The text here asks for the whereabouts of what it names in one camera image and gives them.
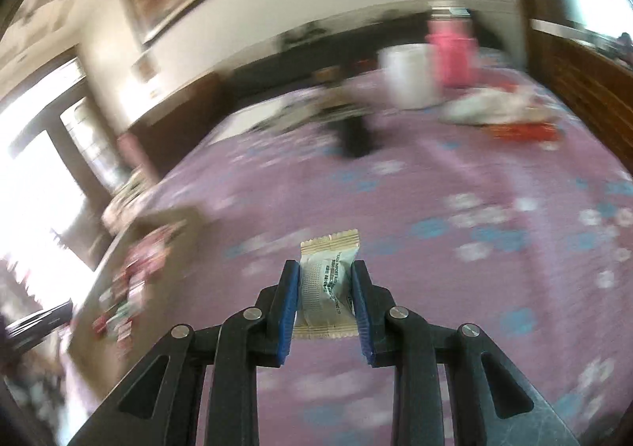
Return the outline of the black sofa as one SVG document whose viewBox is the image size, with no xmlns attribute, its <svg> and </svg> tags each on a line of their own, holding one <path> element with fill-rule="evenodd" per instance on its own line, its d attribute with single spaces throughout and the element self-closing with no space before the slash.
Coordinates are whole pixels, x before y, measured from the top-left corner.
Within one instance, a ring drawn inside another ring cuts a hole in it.
<svg viewBox="0 0 633 446">
<path fill-rule="evenodd" d="M 426 42 L 430 22 L 429 10 L 399 17 L 387 12 L 343 32 L 310 22 L 277 36 L 274 53 L 233 69 L 227 85 L 238 100 L 254 101 L 313 86 L 313 76 L 325 68 L 355 77 L 377 68 L 378 53 L 386 47 Z"/>
</svg>

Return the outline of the white plastic jar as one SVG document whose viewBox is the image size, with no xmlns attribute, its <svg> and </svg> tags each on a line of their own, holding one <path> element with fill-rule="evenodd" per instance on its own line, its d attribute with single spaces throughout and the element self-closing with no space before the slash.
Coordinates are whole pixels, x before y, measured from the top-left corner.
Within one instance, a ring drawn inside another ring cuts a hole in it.
<svg viewBox="0 0 633 446">
<path fill-rule="evenodd" d="M 393 45 L 379 52 L 386 90 L 396 108 L 422 110 L 440 102 L 434 53 L 434 46 L 428 43 Z"/>
</svg>

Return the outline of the white snack packet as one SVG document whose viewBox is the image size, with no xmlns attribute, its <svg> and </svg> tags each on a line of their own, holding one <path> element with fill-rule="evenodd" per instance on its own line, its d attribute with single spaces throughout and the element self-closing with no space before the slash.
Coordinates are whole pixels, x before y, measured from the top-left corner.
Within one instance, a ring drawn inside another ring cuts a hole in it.
<svg viewBox="0 0 633 446">
<path fill-rule="evenodd" d="M 358 335 L 351 267 L 359 246 L 357 230 L 308 239 L 300 244 L 294 339 L 342 339 Z"/>
</svg>

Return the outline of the red snack packets pile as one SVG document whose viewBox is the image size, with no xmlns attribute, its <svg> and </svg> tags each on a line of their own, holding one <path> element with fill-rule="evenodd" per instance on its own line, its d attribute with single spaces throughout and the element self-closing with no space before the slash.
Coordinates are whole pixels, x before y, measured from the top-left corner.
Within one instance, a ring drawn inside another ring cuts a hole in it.
<svg viewBox="0 0 633 446">
<path fill-rule="evenodd" d="M 115 342 L 122 358 L 132 351 L 134 325 L 146 307 L 150 283 L 164 269 L 172 242 L 184 224 L 184 220 L 163 224 L 132 242 L 110 286 L 99 296 L 100 311 L 91 324 L 92 331 L 98 338 Z"/>
</svg>

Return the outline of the cardboard tray box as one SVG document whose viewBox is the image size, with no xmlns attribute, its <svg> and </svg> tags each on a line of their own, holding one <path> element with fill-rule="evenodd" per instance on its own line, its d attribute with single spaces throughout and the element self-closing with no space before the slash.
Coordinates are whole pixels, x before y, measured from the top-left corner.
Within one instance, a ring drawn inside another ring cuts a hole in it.
<svg viewBox="0 0 633 446">
<path fill-rule="evenodd" d="M 204 227 L 203 215 L 184 206 L 140 215 L 115 238 L 74 317 L 77 366 L 113 382 L 164 334 Z"/>
</svg>

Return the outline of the brown wooden headboard panel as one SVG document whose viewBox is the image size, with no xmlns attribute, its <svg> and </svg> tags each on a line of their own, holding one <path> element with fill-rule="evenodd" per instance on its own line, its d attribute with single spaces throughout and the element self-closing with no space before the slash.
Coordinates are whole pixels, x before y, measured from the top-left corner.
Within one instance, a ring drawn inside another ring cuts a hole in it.
<svg viewBox="0 0 633 446">
<path fill-rule="evenodd" d="M 632 69 L 617 42 L 590 30 L 532 19 L 528 71 L 632 169 Z"/>
</svg>

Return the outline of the red orange snack wrapper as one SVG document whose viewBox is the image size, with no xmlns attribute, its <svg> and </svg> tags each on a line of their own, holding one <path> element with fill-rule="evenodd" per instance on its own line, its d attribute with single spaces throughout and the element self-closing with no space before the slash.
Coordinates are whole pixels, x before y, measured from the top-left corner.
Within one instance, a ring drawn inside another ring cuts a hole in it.
<svg viewBox="0 0 633 446">
<path fill-rule="evenodd" d="M 491 125 L 484 130 L 501 141 L 553 142 L 559 139 L 558 128 L 548 123 Z"/>
</svg>

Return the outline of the pink sleeved thermos bottle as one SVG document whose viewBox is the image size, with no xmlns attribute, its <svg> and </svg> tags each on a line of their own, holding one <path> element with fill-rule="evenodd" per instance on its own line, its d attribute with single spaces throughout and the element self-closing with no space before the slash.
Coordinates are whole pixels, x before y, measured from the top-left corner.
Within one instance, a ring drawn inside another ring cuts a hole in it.
<svg viewBox="0 0 633 446">
<path fill-rule="evenodd" d="M 479 44 L 467 8 L 449 0 L 432 2 L 427 41 L 434 47 L 434 75 L 442 87 L 463 88 L 475 83 Z"/>
</svg>

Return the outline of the white cloth bundle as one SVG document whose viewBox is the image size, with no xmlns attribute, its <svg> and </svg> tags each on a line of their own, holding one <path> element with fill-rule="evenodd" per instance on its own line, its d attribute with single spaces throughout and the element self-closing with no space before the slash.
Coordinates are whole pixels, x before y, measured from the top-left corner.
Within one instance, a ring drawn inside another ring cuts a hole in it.
<svg viewBox="0 0 633 446">
<path fill-rule="evenodd" d="M 442 123 L 465 126 L 491 126 L 522 123 L 526 120 L 533 92 L 527 87 L 513 91 L 481 87 L 467 95 L 445 102 L 439 118 Z"/>
</svg>

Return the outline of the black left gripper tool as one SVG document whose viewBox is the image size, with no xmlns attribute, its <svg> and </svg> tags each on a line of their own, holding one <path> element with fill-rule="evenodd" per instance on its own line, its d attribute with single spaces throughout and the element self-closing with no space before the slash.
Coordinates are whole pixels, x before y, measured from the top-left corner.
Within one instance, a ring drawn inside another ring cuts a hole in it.
<svg viewBox="0 0 633 446">
<path fill-rule="evenodd" d="M 36 311 L 6 324 L 1 321 L 1 359 L 10 361 L 42 343 L 54 330 L 72 321 L 73 303 Z"/>
</svg>

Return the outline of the small wall frame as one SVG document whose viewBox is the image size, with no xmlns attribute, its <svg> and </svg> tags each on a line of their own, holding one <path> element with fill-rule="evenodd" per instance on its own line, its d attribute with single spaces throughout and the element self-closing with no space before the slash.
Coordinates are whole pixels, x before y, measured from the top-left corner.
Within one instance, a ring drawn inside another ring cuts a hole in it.
<svg viewBox="0 0 633 446">
<path fill-rule="evenodd" d="M 132 70 L 142 83 L 150 82 L 159 73 L 150 52 L 144 52 L 140 55 L 132 65 Z"/>
</svg>

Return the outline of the purple floral tablecloth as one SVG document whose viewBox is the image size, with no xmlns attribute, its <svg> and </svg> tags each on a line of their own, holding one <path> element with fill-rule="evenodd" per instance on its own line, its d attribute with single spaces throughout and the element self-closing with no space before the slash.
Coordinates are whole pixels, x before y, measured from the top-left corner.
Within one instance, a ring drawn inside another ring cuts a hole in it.
<svg viewBox="0 0 633 446">
<path fill-rule="evenodd" d="M 354 229 L 398 304 L 481 326 L 580 443 L 613 432 L 632 401 L 630 173 L 569 111 L 553 141 L 505 142 L 394 109 L 380 72 L 349 88 L 372 109 L 370 155 L 345 159 L 316 124 L 212 134 L 155 187 L 148 212 L 191 206 L 203 224 L 140 346 L 223 322 L 301 242 Z"/>
</svg>

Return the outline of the black container with cork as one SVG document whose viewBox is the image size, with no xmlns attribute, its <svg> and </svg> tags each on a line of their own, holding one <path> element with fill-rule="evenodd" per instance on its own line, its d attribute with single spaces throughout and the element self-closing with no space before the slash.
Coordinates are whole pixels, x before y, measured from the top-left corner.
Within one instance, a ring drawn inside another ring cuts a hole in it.
<svg viewBox="0 0 633 446">
<path fill-rule="evenodd" d="M 325 89 L 318 103 L 318 119 L 333 133 L 339 156 L 357 159 L 370 155 L 374 140 L 366 120 L 368 110 L 343 86 L 341 69 L 322 68 L 313 77 Z"/>
</svg>

